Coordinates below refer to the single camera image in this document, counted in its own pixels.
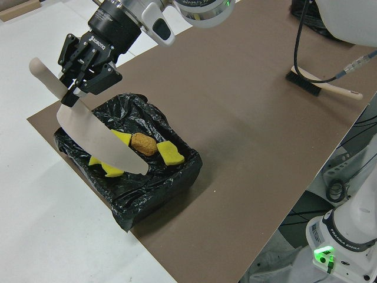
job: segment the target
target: yellow sponge piece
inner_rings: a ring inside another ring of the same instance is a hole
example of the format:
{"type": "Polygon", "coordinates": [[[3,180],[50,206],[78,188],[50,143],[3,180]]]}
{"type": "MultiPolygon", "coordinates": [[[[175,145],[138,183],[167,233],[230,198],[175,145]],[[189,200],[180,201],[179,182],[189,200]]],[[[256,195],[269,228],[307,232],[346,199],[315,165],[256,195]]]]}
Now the yellow sponge piece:
{"type": "Polygon", "coordinates": [[[121,131],[111,130],[123,143],[130,145],[132,134],[122,133],[121,131]]]}
{"type": "Polygon", "coordinates": [[[94,156],[91,156],[90,157],[90,160],[89,160],[89,166],[92,166],[92,165],[95,165],[95,164],[101,164],[101,161],[99,161],[97,158],[95,158],[94,156]]]}
{"type": "Polygon", "coordinates": [[[112,167],[104,162],[101,163],[102,164],[102,168],[106,171],[106,175],[105,177],[110,177],[110,178],[114,178],[114,177],[119,177],[121,175],[123,175],[124,171],[118,169],[118,168],[115,168],[115,167],[112,167]]]}
{"type": "Polygon", "coordinates": [[[157,148],[166,165],[178,165],[184,162],[184,156],[179,154],[178,148],[171,141],[157,143],[157,148]]]}

